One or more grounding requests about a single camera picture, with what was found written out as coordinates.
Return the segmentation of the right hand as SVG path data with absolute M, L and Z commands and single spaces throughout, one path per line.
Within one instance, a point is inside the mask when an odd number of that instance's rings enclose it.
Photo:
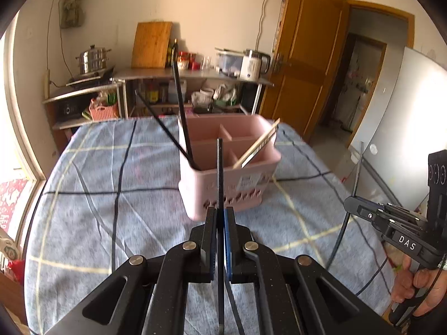
M 412 259 L 404 255 L 401 270 L 397 273 L 391 299 L 393 303 L 402 303 L 412 298 L 416 289 L 429 288 L 438 274 L 437 270 L 422 269 L 415 274 L 409 271 Z M 425 300 L 415 310 L 414 316 L 423 316 L 441 303 L 446 295 L 446 270 L 442 270 L 436 280 L 433 289 L 430 290 Z

